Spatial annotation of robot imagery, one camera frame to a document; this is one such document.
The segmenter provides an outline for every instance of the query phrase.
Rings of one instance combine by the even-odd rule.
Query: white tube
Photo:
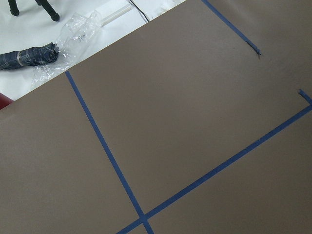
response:
[[[105,17],[101,22],[101,27],[109,24],[110,22],[122,16],[123,14],[126,14],[131,9],[132,9],[131,4],[127,4],[124,7],[120,8],[118,11],[115,11],[114,13],[110,14],[108,17]]]

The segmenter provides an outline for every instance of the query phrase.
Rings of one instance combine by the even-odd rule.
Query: plaid umbrella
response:
[[[59,57],[56,44],[32,47],[27,50],[13,51],[0,55],[0,70],[11,70],[25,66],[38,66],[55,62]]]

